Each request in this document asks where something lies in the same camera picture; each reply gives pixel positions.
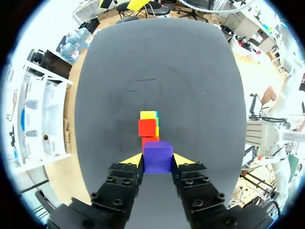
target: white cabinet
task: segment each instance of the white cabinet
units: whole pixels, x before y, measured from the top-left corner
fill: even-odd
[[[63,137],[69,84],[72,82],[29,61],[8,78],[2,122],[6,156],[13,173],[70,156]]]

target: wooden floor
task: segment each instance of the wooden floor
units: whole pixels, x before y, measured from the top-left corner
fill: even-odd
[[[171,11],[170,13],[170,17],[172,18],[178,18],[180,15],[181,14],[177,14],[177,11]],[[211,23],[219,24],[221,22],[221,20],[217,17],[210,15],[204,15],[204,17],[207,18]],[[99,15],[98,19],[100,20],[101,24],[97,29],[103,29],[108,26],[115,25],[120,19],[120,16],[116,10],[110,10],[107,13]],[[86,53],[86,50],[82,51],[79,59],[73,65],[69,77],[69,79],[73,81],[73,85],[67,90],[66,93],[64,117],[69,120],[72,156],[45,166],[51,186],[53,187],[58,199],[65,204],[70,204],[72,197],[75,197],[85,203],[90,203],[90,197],[84,184],[78,161],[74,129],[75,98],[81,67]],[[265,89],[269,85],[272,85],[276,90],[281,88],[285,78],[274,68],[265,67],[261,64],[255,63],[253,60],[250,60],[247,57],[243,57],[238,54],[235,54],[234,56],[242,77],[245,96],[248,96],[250,93],[257,93],[259,96],[263,96]],[[264,173],[265,177],[269,176],[269,172],[263,171],[262,173]],[[243,184],[242,181],[239,181],[236,185],[237,191],[239,186],[245,186],[245,184]],[[248,199],[250,200],[251,196],[254,196],[255,194],[256,191],[251,191],[250,188],[244,196],[248,196]]]

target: white desk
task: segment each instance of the white desk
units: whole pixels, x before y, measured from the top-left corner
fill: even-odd
[[[240,4],[235,3],[232,5],[232,9],[238,7],[240,7]],[[266,31],[261,22],[248,10],[230,14],[224,25],[229,27],[235,35],[245,36],[247,40],[250,40],[255,34],[261,36],[263,38],[261,41],[251,39],[251,42],[264,52],[270,51],[276,45],[273,36]]]

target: white container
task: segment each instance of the white container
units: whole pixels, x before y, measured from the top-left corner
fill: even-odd
[[[40,128],[40,123],[37,122],[40,120],[38,117],[38,112],[35,109],[31,109],[28,107],[24,108],[24,131],[33,131],[38,130]]]

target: chair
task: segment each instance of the chair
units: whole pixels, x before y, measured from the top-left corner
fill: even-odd
[[[210,10],[212,8],[214,0],[187,0],[186,2],[188,4],[196,7],[196,8]],[[192,9],[191,12],[184,11],[184,10],[179,10],[177,13],[180,14],[180,12],[183,12],[183,13],[186,13],[186,14],[180,16],[179,18],[192,16],[195,20],[198,20],[197,18],[202,18],[208,23],[208,20],[206,18],[203,18],[203,17],[199,16],[199,14],[197,14],[196,10],[194,10],[194,9]]]
[[[166,6],[162,6],[160,3],[156,1],[150,1],[146,5],[146,12],[149,15],[153,16],[166,16],[170,13],[170,9]]]
[[[125,17],[130,17],[133,14],[133,12],[127,14],[127,11],[129,11],[129,9],[127,8],[128,4],[129,2],[123,2],[116,6],[116,10],[118,11],[121,19]]]
[[[138,20],[139,18],[136,17],[136,16],[130,16],[130,17],[125,17],[125,18],[122,18],[122,19],[119,19],[116,23],[117,24],[122,24],[124,22],[128,22],[128,21],[134,21],[134,20]]]

